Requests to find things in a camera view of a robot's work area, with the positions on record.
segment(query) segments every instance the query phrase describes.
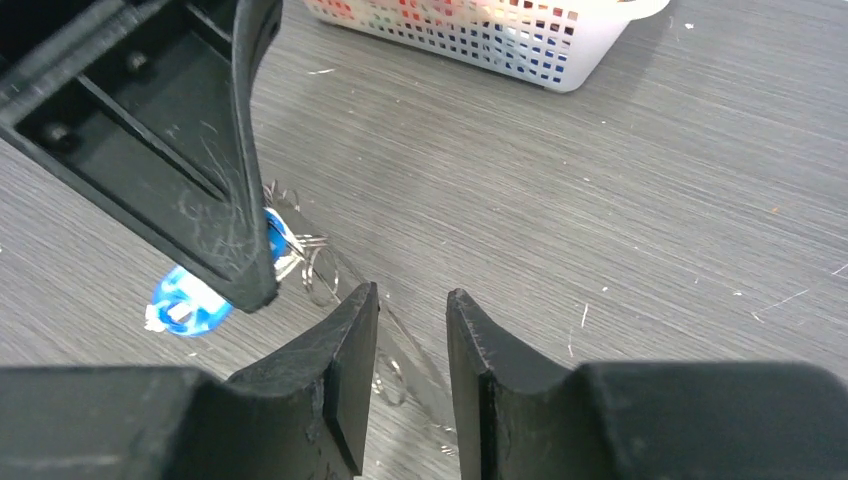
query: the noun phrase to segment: black plastic part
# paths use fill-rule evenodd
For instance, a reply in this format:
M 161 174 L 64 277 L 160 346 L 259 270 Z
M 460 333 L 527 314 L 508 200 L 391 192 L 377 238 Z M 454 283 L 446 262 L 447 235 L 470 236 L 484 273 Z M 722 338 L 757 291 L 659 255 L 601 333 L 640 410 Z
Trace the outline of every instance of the black plastic part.
M 378 296 L 225 383 L 194 368 L 0 370 L 3 480 L 351 479 L 362 472 Z
M 781 363 L 595 363 L 571 372 L 448 298 L 463 480 L 848 478 L 848 392 Z
M 0 137 L 236 308 L 277 292 L 250 121 L 282 0 L 0 0 Z

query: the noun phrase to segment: basket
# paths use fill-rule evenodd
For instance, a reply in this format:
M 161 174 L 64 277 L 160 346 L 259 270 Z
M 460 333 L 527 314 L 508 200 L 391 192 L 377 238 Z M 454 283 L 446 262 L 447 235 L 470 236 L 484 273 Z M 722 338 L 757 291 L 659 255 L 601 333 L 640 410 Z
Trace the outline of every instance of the basket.
M 669 0 L 304 0 L 320 20 L 541 85 L 577 89 Z

